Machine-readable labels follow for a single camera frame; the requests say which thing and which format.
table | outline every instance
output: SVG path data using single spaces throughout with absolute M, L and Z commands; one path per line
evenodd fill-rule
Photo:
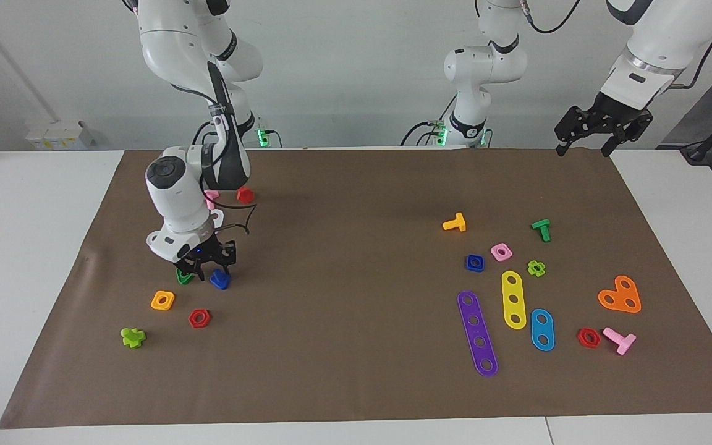
M 121 155 L 0 153 L 0 416 Z M 712 330 L 712 172 L 670 151 L 619 150 L 612 160 Z M 704 443 L 712 442 L 712 414 L 53 428 L 0 431 L 0 443 L 212 436 L 224 443 Z

pink t-shaped piece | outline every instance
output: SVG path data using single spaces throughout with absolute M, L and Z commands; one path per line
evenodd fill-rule
M 219 193 L 216 190 L 206 190 L 205 195 L 210 200 L 215 200 L 216 198 L 218 198 Z M 205 200 L 205 203 L 208 206 L 208 210 L 213 210 L 216 208 L 216 205 L 214 205 L 214 203 L 210 202 L 209 200 Z
M 617 353 L 619 355 L 625 355 L 631 344 L 636 341 L 636 335 L 628 334 L 628 336 L 621 336 L 616 330 L 611 328 L 604 329 L 604 335 L 617 344 Z
M 512 256 L 512 250 L 505 243 L 497 244 L 491 248 L 491 255 L 496 258 L 498 262 L 509 260 Z

red piece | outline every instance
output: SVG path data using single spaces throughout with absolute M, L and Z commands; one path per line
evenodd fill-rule
M 595 349 L 599 346 L 599 344 L 601 344 L 601 336 L 598 335 L 598 332 L 595 329 L 582 328 L 578 332 L 578 341 L 584 347 L 591 347 L 591 349 Z
M 204 328 L 210 323 L 210 312 L 207 309 L 194 309 L 189 315 L 189 323 L 194 329 Z
M 248 203 L 251 203 L 253 200 L 255 200 L 255 192 L 253 192 L 249 187 L 246 187 L 244 185 L 243 187 L 238 189 L 237 193 L 235 194 L 235 197 L 237 197 L 241 203 L 247 205 Z

yellow t-shaped piece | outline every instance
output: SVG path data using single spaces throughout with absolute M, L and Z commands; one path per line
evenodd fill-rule
M 451 231 L 452 229 L 457 229 L 461 232 L 466 231 L 466 220 L 463 218 L 463 214 L 460 213 L 460 211 L 455 214 L 455 219 L 444 223 L 445 231 Z

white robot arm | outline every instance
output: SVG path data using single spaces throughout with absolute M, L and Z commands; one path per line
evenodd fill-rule
M 593 106 L 570 110 L 557 124 L 557 153 L 594 133 L 611 137 L 608 156 L 626 141 L 636 141 L 653 116 L 647 106 L 664 93 L 712 38 L 712 2 L 704 0 L 607 0 L 612 16 L 633 26 L 627 47 L 611 68 Z
M 178 90 L 204 98 L 218 135 L 216 143 L 166 149 L 146 172 L 150 197 L 164 217 L 161 230 L 147 237 L 150 250 L 181 273 L 204 279 L 202 264 L 227 270 L 235 263 L 235 243 L 221 245 L 216 237 L 224 214 L 208 210 L 204 189 L 235 190 L 251 174 L 240 136 L 255 118 L 244 91 L 227 82 L 256 78 L 263 61 L 227 25 L 229 0 L 124 3 L 138 17 L 147 66 Z
M 457 88 L 457 102 L 446 116 L 446 144 L 474 146 L 480 140 L 491 106 L 483 85 L 514 82 L 526 71 L 527 57 L 518 46 L 523 14 L 518 0 L 483 0 L 480 31 L 488 45 L 450 51 L 444 74 Z

